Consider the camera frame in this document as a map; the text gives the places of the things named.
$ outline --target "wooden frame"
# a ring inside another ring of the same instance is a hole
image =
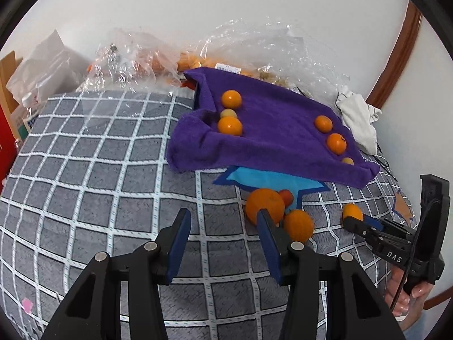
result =
[[[436,296],[433,296],[431,299],[428,299],[424,303],[423,309],[425,311],[427,311],[428,309],[431,309],[452,297],[453,297],[453,286],[450,287],[449,289],[447,289],[446,291],[444,291]]]
[[[406,18],[403,27],[399,32],[398,40],[390,54],[389,61],[381,73],[366,102],[377,108],[381,108],[390,97],[393,88],[395,88],[399,77],[401,76],[418,36],[422,13],[409,1],[406,10]]]
[[[16,60],[14,51],[0,60],[0,111],[3,111],[5,114],[6,121],[8,122],[15,139],[21,139],[21,137],[16,124],[11,119],[11,114],[19,104],[14,100],[11,92],[6,89],[6,83],[16,71],[19,63],[20,61]]]

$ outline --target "purple towel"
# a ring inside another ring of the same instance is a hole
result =
[[[304,178],[338,182],[362,189],[379,172],[379,165],[366,162],[348,128],[334,112],[312,99],[285,88],[217,69],[189,70],[200,89],[199,108],[183,116],[170,139],[167,160],[177,171],[244,166],[276,171]],[[243,125],[243,136],[217,131],[220,98],[229,89],[242,95],[236,113]],[[344,154],[337,156],[326,146],[328,134],[319,132],[313,122],[328,116],[332,132],[347,142]],[[354,160],[354,166],[341,162]]]

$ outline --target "clear plastic wrap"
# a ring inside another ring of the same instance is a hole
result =
[[[76,89],[83,80],[85,65],[54,31],[19,64],[6,88],[18,103],[29,93],[39,103],[45,103],[49,96]]]
[[[121,90],[171,95],[181,86],[178,50],[149,33],[115,29],[100,45],[79,92]]]
[[[302,37],[282,23],[255,26],[241,20],[219,26],[181,54],[178,70],[219,67],[267,81],[313,98],[338,112],[338,86],[348,78],[313,60]]]

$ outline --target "light blue fabric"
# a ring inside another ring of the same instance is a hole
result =
[[[238,167],[226,179],[255,188],[269,188],[275,191],[288,189],[294,196],[293,203],[288,207],[289,210],[297,208],[299,191],[302,191],[302,194],[308,194],[328,190],[324,183],[316,180],[274,171],[249,169],[247,167]]]
[[[423,329],[426,321],[425,311],[422,311],[421,317],[416,323],[404,331],[406,340],[423,340]]]

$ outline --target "barcode label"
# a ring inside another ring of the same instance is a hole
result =
[[[216,64],[215,68],[218,69],[218,70],[228,71],[230,73],[235,73],[235,74],[240,74],[241,73],[241,68],[240,67],[231,67],[229,65],[221,64],[219,62]]]

